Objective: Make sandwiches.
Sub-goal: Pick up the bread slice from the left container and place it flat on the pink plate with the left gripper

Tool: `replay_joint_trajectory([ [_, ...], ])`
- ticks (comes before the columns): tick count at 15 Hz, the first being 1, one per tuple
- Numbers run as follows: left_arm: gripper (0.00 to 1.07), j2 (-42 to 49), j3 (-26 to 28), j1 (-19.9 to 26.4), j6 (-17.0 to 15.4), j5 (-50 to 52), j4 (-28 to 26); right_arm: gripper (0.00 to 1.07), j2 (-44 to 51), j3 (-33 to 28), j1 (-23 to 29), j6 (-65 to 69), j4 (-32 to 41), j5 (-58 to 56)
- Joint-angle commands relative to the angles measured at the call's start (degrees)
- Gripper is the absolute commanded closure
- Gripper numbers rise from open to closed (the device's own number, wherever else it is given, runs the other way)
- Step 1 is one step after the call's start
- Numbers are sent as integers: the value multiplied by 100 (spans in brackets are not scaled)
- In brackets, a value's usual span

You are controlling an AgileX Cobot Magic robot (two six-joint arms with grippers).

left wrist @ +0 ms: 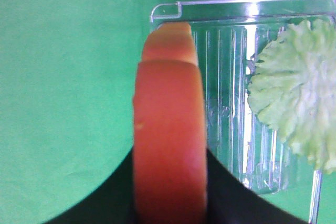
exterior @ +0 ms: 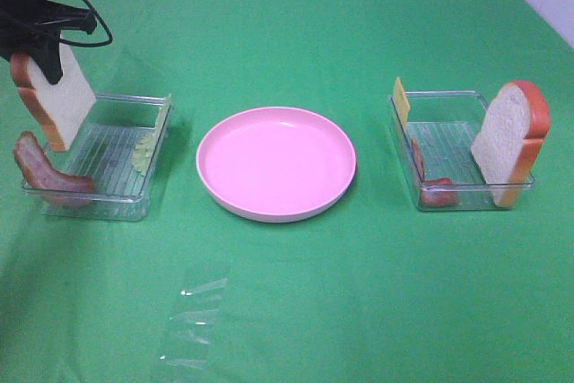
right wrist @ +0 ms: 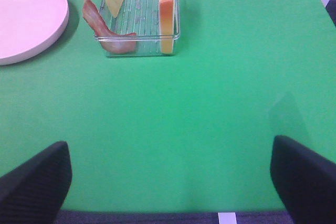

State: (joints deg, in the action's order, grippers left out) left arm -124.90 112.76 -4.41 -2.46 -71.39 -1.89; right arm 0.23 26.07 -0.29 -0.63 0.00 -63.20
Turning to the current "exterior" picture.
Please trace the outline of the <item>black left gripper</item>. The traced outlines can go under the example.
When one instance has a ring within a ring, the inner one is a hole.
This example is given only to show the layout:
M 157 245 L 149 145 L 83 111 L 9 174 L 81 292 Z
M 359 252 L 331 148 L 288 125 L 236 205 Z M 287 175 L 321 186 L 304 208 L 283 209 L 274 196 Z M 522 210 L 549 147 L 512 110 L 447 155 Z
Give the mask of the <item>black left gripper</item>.
M 50 84 L 63 76 L 59 46 L 62 30 L 87 34 L 97 26 L 90 9 L 50 0 L 1 0 L 1 56 L 28 53 Z

